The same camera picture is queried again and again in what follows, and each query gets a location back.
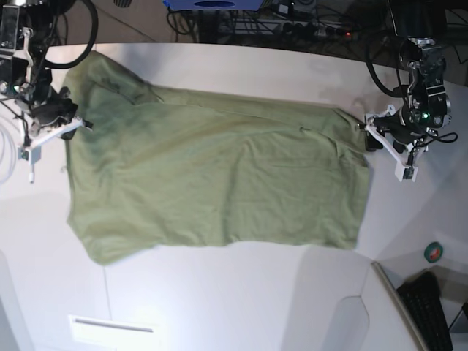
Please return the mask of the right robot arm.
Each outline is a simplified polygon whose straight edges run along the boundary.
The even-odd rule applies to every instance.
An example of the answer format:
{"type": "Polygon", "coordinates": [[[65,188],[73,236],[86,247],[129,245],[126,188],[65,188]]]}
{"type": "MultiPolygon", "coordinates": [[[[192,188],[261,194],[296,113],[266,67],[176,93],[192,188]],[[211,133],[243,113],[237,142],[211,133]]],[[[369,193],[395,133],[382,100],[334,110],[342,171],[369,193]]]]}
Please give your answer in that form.
{"type": "Polygon", "coordinates": [[[91,17],[91,31],[84,51],[73,61],[56,63],[46,59],[56,34],[59,18],[74,1],[1,2],[1,101],[18,104],[24,146],[43,129],[58,129],[64,140],[73,138],[75,128],[64,128],[77,121],[78,106],[70,99],[67,87],[52,87],[54,69],[71,69],[91,52],[97,38],[99,18],[92,1],[83,4],[91,17]]]}

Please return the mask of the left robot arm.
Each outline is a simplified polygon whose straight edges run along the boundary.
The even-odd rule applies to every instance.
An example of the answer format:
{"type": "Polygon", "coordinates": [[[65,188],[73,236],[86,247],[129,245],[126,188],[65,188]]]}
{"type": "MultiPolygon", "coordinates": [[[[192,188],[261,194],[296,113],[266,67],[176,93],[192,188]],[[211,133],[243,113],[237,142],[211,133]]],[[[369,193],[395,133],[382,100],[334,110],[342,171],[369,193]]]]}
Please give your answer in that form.
{"type": "Polygon", "coordinates": [[[374,37],[388,37],[400,42],[396,50],[396,69],[409,74],[390,90],[377,77],[370,50],[365,49],[365,63],[372,80],[381,92],[400,98],[403,105],[397,111],[366,118],[366,147],[370,151],[386,148],[404,171],[404,178],[416,168],[419,153],[434,141],[446,143],[438,129],[450,123],[451,106],[444,86],[446,60],[437,44],[448,28],[447,10],[465,10],[465,1],[389,1],[392,31],[379,31],[374,37]]]}

